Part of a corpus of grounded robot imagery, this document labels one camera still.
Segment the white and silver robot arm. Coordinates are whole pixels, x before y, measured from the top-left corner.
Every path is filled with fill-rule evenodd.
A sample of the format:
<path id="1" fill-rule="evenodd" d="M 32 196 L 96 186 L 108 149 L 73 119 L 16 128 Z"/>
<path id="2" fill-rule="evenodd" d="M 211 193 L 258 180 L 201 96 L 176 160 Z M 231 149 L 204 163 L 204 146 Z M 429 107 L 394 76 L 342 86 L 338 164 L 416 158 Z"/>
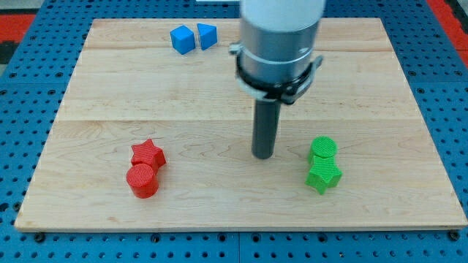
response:
<path id="1" fill-rule="evenodd" d="M 258 101 L 294 104 L 322 58 L 311 60 L 326 0 L 243 0 L 240 41 L 231 44 L 236 79 Z"/>

